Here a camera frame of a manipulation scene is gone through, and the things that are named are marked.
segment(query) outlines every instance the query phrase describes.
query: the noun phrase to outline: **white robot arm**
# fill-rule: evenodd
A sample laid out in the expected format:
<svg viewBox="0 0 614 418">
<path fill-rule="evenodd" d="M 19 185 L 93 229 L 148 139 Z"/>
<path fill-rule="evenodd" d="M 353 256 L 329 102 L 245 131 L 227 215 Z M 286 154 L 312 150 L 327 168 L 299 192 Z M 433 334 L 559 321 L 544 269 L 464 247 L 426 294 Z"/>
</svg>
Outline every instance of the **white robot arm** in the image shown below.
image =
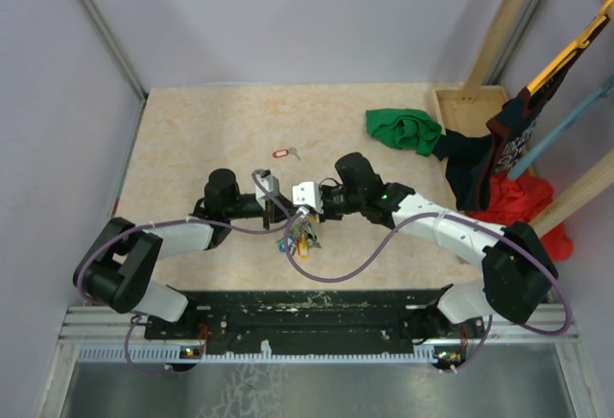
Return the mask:
<svg viewBox="0 0 614 418">
<path fill-rule="evenodd" d="M 283 213 L 269 201 L 270 197 L 277 198 L 292 215 L 317 213 L 321 221 L 340 220 L 343 215 L 360 213 L 373 223 L 393 229 L 419 216 L 399 231 L 456 253 L 484 274 L 482 279 L 451 286 L 437 301 L 437 310 L 451 324 L 494 313 L 512 322 L 524 323 L 551 286 L 531 264 L 479 229 L 519 244 L 557 276 L 541 242 L 524 223 L 503 227 L 451 212 L 412 188 L 383 183 L 359 153 L 344 156 L 335 167 L 342 184 L 322 186 L 303 182 L 293 188 L 292 201 L 279 194 L 278 182 L 268 172 L 257 176 L 255 195 L 241 195 L 231 171 L 215 171 L 205 186 L 205 197 L 197 203 L 191 217 L 169 225 L 142 228 L 147 232 L 130 235 L 129 241 L 117 243 L 115 247 L 119 249 L 110 248 L 86 269 L 87 260 L 84 259 L 73 281 L 77 285 L 82 274 L 83 290 L 120 313 L 134 311 L 178 322 L 189 307 L 188 298 L 177 290 L 150 282 L 155 262 L 219 245 L 228 230 L 219 223 L 203 224 L 207 221 L 228 223 L 237 218 L 262 217 L 268 226 L 284 220 Z M 86 257 L 132 227 L 133 224 L 124 219 L 111 220 Z M 127 256 L 123 265 L 118 266 L 113 261 L 114 253 Z"/>
</svg>

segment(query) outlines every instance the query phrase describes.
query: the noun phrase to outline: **white wall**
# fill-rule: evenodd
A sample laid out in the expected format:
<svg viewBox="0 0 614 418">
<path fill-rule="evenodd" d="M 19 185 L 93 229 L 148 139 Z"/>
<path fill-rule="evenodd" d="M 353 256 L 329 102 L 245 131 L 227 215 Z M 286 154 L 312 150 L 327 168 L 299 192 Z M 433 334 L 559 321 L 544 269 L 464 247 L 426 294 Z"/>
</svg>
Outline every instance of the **white wall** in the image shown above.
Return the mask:
<svg viewBox="0 0 614 418">
<path fill-rule="evenodd" d="M 500 0 L 95 0 L 146 87 L 461 81 Z"/>
<path fill-rule="evenodd" d="M 537 17 L 509 67 L 503 83 L 510 94 L 526 85 L 572 39 L 578 36 L 600 7 L 599 0 L 544 0 Z M 532 141 L 545 135 L 573 106 L 614 74 L 614 23 L 582 55 L 546 106 Z M 614 97 L 593 108 L 536 163 L 560 194 L 578 176 L 614 146 Z M 566 222 L 576 250 L 558 266 L 569 291 L 582 339 L 601 380 L 614 416 L 614 397 L 609 393 L 614 358 L 607 355 L 614 336 L 614 187 L 609 188 Z"/>
<path fill-rule="evenodd" d="M 31 417 L 139 103 L 76 0 L 0 0 L 0 414 Z"/>
</svg>

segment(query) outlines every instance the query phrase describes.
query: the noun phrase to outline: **red cloth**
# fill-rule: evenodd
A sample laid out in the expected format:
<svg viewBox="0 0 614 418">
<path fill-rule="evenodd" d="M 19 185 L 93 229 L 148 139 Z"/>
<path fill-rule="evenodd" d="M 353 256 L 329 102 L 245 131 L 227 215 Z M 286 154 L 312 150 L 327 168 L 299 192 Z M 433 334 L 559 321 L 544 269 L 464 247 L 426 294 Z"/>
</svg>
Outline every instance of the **red cloth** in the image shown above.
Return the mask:
<svg viewBox="0 0 614 418">
<path fill-rule="evenodd" d="M 496 174 L 490 178 L 488 210 L 467 212 L 467 215 L 505 226 L 515 221 L 528 223 L 553 201 L 554 192 L 543 178 L 522 174 L 517 180 L 510 180 L 507 173 Z M 565 234 L 563 223 L 541 238 L 541 243 L 553 262 L 567 260 L 574 251 L 574 243 Z"/>
</svg>

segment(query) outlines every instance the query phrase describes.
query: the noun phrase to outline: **printed graphic on shirt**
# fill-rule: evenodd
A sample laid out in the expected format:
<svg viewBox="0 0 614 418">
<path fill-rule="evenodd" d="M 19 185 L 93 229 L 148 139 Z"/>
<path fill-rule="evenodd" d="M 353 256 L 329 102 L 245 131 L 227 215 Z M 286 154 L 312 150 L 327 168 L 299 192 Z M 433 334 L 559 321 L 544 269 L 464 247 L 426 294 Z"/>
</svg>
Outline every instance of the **printed graphic on shirt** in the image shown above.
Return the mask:
<svg viewBox="0 0 614 418">
<path fill-rule="evenodd" d="M 508 171 L 511 169 L 516 162 L 520 159 L 520 154 L 522 149 L 525 147 L 529 139 L 531 138 L 531 134 L 537 125 L 537 120 L 535 119 L 525 130 L 516 138 L 508 142 L 506 147 L 503 150 L 503 155 L 501 159 L 497 162 L 495 167 L 495 174 L 499 172 Z"/>
</svg>

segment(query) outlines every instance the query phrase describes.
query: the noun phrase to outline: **yellow clothes hanger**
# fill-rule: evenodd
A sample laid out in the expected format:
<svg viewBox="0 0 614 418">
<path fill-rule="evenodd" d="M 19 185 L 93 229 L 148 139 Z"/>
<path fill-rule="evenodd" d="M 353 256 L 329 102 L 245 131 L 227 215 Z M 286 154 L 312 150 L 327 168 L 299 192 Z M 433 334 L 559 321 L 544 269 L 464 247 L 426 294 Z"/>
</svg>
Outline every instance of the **yellow clothes hanger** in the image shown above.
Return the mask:
<svg viewBox="0 0 614 418">
<path fill-rule="evenodd" d="M 577 49 L 586 49 L 588 47 L 591 42 L 588 38 L 602 25 L 602 23 L 608 20 L 605 12 L 610 6 L 612 6 L 612 4 L 614 4 L 614 0 L 607 0 L 599 10 L 597 17 L 593 19 L 582 34 L 578 36 L 577 39 L 574 39 L 572 43 L 563 50 L 563 52 L 556 56 L 556 58 L 551 61 L 550 64 L 544 68 L 544 70 L 537 75 L 533 81 L 531 81 L 531 83 L 527 86 L 531 95 L 539 90 L 546 82 L 548 82 L 550 78 L 560 71 L 563 66 L 569 63 L 569 61 L 576 55 Z"/>
</svg>

